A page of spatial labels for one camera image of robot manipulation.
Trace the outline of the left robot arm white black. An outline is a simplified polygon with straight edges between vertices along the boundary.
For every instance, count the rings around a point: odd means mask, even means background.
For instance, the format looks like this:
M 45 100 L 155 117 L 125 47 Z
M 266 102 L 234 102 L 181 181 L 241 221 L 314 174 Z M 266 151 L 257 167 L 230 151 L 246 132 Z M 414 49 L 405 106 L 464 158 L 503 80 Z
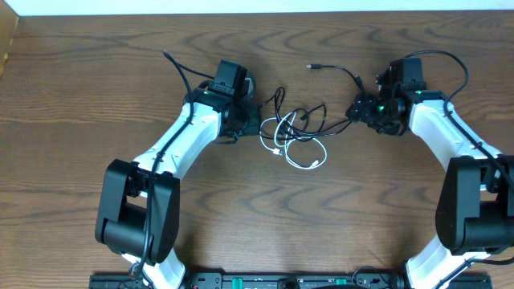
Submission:
M 95 238 L 131 263 L 127 279 L 152 288 L 178 288 L 186 267 L 173 247 L 180 218 L 180 184 L 200 152 L 216 138 L 259 133 L 253 89 L 223 92 L 203 83 L 185 98 L 175 123 L 132 161 L 107 167 Z

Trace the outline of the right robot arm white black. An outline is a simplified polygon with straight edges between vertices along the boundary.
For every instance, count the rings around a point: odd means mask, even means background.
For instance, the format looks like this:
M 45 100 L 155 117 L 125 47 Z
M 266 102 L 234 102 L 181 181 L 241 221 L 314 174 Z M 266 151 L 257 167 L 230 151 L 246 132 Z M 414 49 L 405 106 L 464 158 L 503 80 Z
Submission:
M 397 288 L 446 288 L 513 245 L 513 158 L 480 139 L 441 91 L 360 94 L 346 112 L 379 133 L 420 137 L 445 170 L 436 235 L 410 258 Z

